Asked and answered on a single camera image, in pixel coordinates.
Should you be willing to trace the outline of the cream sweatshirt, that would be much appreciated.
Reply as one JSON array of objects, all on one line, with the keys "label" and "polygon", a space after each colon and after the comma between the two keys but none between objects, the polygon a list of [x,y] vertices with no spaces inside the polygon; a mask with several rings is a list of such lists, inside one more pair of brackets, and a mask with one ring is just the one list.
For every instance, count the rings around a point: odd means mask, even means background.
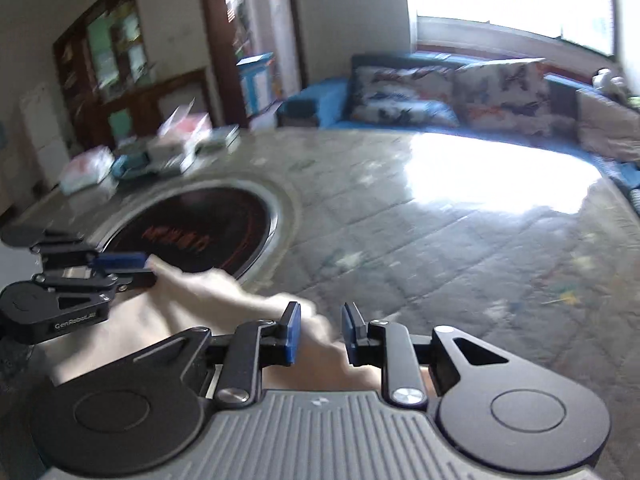
[{"label": "cream sweatshirt", "polygon": [[268,389],[306,391],[374,390],[381,372],[352,367],[330,321],[316,305],[279,292],[264,297],[247,292],[227,273],[189,274],[159,258],[149,267],[156,284],[145,292],[127,292],[114,300],[107,321],[42,346],[54,382],[66,382],[139,351],[190,327],[204,326],[215,335],[232,334],[248,321],[280,318],[291,301],[302,306],[302,336],[293,366],[270,366],[262,383]]}]

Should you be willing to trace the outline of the pink white tissue pack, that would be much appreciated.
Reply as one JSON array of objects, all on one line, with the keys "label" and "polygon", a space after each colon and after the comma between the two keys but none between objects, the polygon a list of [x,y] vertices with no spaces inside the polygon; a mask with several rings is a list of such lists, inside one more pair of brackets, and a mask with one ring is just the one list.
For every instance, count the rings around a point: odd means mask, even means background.
[{"label": "pink white tissue pack", "polygon": [[58,187],[65,196],[70,196],[90,186],[100,184],[110,173],[114,156],[106,146],[97,146],[85,151],[64,167]]}]

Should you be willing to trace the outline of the teal black brush device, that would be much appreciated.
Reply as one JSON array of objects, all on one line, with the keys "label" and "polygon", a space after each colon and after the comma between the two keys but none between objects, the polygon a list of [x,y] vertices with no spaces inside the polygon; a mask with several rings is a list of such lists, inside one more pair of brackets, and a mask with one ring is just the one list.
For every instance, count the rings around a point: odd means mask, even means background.
[{"label": "teal black brush device", "polygon": [[111,168],[111,175],[119,181],[130,181],[151,172],[151,159],[147,152],[118,156]]}]

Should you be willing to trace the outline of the round black induction cooktop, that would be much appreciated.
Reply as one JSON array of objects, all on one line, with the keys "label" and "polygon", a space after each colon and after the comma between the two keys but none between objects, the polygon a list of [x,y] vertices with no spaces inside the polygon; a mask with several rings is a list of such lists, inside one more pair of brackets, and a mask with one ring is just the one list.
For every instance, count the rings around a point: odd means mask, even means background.
[{"label": "round black induction cooktop", "polygon": [[267,174],[172,179],[99,209],[90,240],[145,252],[176,268],[227,272],[250,290],[268,284],[302,220],[294,188]]}]

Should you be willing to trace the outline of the white flat box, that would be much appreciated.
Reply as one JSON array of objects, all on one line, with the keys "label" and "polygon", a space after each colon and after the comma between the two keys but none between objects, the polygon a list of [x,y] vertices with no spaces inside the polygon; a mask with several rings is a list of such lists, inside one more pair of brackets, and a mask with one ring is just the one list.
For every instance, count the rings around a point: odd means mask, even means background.
[{"label": "white flat box", "polygon": [[184,174],[195,162],[193,141],[155,138],[146,144],[149,168],[154,174]]}]

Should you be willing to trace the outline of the pink tissue box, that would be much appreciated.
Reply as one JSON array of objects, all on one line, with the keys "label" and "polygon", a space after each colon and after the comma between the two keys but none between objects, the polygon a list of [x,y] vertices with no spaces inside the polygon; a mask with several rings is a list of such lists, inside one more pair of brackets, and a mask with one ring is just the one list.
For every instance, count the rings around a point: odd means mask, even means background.
[{"label": "pink tissue box", "polygon": [[157,130],[160,145],[193,145],[203,141],[213,130],[208,113],[194,113],[195,100],[179,105]]}]

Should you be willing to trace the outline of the dark wooden cabinet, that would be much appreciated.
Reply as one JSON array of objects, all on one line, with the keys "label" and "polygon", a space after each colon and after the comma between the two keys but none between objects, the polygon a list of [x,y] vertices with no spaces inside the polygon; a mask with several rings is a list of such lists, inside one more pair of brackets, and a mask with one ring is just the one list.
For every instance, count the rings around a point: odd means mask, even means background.
[{"label": "dark wooden cabinet", "polygon": [[52,52],[74,139],[85,150],[147,139],[182,104],[213,111],[203,67],[164,75],[149,59],[136,0],[96,0]]}]

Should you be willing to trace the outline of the grey quilted star table cover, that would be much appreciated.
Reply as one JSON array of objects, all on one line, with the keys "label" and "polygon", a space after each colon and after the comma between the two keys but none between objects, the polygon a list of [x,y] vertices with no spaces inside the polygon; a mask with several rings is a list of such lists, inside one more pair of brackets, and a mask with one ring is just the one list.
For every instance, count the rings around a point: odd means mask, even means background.
[{"label": "grey quilted star table cover", "polygon": [[245,133],[184,176],[52,192],[22,221],[102,244],[172,193],[244,183],[278,215],[248,290],[332,323],[352,301],[419,333],[456,326],[548,366],[608,404],[600,474],[638,477],[639,220],[581,158],[440,133]]}]

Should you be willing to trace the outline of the blue white small cabinet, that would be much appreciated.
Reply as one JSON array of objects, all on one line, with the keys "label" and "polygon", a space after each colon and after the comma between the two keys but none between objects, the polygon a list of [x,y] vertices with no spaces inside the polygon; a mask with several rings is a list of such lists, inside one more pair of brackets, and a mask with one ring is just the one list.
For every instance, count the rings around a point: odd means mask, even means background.
[{"label": "blue white small cabinet", "polygon": [[273,52],[247,56],[236,63],[248,117],[262,114],[277,101],[273,90],[273,66]]}]

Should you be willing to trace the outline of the left butterfly pillow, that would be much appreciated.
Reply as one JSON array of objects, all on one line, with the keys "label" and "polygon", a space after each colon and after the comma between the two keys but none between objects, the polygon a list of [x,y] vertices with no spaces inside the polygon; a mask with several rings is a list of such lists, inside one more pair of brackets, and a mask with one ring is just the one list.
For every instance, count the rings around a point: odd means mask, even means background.
[{"label": "left butterfly pillow", "polygon": [[355,72],[350,119],[370,125],[457,128],[454,71],[438,65],[360,66]]}]

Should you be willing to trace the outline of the butterfly pillow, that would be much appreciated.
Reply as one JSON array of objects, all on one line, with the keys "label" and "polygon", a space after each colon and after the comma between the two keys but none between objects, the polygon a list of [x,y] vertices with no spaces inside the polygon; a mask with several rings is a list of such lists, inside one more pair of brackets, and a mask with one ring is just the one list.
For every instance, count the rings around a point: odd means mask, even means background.
[{"label": "butterfly pillow", "polygon": [[370,125],[457,128],[454,71],[438,65],[360,66],[355,72],[350,119]]},{"label": "butterfly pillow", "polygon": [[454,72],[454,110],[474,130],[550,136],[544,58],[475,62]]}]

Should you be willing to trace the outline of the right butterfly pillow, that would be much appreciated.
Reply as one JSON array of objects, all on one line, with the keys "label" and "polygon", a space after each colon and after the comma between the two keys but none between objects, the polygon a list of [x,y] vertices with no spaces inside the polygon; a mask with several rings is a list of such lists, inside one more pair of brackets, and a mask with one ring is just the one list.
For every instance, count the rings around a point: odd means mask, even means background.
[{"label": "right butterfly pillow", "polygon": [[454,72],[454,110],[474,130],[550,136],[544,58],[475,62]]}]

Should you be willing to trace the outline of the blue corner sofa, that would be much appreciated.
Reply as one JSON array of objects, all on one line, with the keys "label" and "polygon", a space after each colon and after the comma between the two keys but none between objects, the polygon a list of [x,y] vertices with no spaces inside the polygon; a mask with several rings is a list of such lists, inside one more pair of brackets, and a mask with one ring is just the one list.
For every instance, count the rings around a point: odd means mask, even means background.
[{"label": "blue corner sofa", "polygon": [[639,112],[544,58],[361,53],[346,78],[312,84],[276,111],[280,127],[444,132],[575,155],[639,203]]}]

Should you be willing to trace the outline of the grey plain cushion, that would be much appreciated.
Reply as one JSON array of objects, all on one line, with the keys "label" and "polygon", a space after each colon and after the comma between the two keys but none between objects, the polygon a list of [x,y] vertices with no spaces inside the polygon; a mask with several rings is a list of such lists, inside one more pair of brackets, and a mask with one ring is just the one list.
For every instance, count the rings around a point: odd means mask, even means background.
[{"label": "grey plain cushion", "polygon": [[580,146],[620,162],[639,161],[639,114],[599,93],[576,92]]}]

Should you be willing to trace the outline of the panda plush toy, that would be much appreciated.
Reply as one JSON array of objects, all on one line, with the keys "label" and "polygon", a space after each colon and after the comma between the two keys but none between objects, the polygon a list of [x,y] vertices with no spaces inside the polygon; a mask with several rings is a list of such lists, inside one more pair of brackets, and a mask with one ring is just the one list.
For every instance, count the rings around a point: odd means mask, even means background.
[{"label": "panda plush toy", "polygon": [[592,77],[592,86],[610,99],[626,100],[630,90],[623,76],[616,75],[610,68],[602,67]]}]

